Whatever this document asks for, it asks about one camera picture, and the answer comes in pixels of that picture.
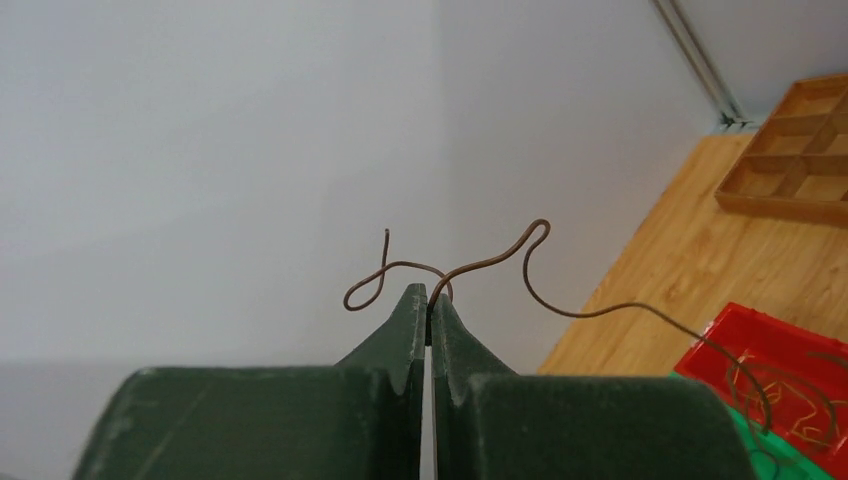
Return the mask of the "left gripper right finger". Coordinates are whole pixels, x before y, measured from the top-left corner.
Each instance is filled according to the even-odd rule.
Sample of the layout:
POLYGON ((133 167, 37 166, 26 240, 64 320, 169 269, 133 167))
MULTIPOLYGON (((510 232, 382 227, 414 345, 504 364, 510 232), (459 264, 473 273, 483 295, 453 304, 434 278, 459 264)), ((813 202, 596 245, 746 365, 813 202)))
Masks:
POLYGON ((447 297, 432 312, 440 479, 751 479, 724 403, 681 377, 534 376, 509 368, 447 297))

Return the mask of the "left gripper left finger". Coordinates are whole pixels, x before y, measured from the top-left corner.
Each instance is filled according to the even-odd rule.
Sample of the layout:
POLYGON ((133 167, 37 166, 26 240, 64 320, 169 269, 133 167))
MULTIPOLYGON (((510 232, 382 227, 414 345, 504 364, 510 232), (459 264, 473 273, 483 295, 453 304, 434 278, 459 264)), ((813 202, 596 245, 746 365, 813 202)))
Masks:
POLYGON ((94 425, 77 479, 416 479, 426 290, 332 365, 134 372, 94 425))

